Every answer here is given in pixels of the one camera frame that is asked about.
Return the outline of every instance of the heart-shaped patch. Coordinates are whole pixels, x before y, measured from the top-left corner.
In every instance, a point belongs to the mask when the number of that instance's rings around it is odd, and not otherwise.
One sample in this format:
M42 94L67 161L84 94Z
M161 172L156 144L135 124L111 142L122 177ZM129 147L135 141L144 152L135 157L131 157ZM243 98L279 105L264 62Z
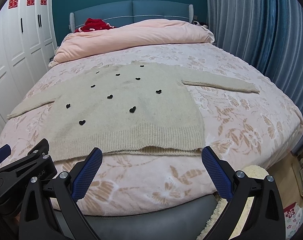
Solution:
M134 106L133 108L129 109L129 112L134 113L136 111L136 107Z

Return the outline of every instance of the cream knit sweater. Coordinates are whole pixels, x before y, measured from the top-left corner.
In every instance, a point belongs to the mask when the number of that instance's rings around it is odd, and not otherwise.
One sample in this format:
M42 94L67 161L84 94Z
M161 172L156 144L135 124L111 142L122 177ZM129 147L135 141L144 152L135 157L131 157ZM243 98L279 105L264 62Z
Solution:
M104 154L196 155L204 121L185 85L259 92L252 83L180 66L94 68L23 100L8 119L55 102L40 138L54 161Z

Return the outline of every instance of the black door handle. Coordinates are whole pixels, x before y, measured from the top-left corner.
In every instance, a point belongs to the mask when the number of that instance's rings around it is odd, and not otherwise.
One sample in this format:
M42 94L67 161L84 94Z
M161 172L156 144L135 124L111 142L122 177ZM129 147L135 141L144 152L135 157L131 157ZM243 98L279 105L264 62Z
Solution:
M20 27L21 27L21 33L24 33L24 29L22 27L22 18L20 18Z

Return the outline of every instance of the blue gripper pad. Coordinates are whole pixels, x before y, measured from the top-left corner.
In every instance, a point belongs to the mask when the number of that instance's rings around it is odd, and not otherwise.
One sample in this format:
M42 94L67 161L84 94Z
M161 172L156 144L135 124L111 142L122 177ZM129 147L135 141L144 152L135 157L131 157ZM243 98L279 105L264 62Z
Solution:
M207 148L203 149L201 154L201 160L211 180L213 181L218 191L218 194L221 198L224 198L229 202L233 197L233 193L231 181L229 180L228 176Z
M102 152L100 149L97 149L74 180L71 197L75 202L85 197L86 192L101 164Z
M11 154L11 149L8 144L0 148L0 163L2 163Z

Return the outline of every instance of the gray curtain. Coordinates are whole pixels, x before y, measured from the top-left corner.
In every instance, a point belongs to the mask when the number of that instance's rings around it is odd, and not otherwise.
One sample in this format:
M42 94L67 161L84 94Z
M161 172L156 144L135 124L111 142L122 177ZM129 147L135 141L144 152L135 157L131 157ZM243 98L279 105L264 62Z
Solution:
M217 47L269 77L303 115L303 9L297 0L208 0ZM303 137L293 152L303 147Z

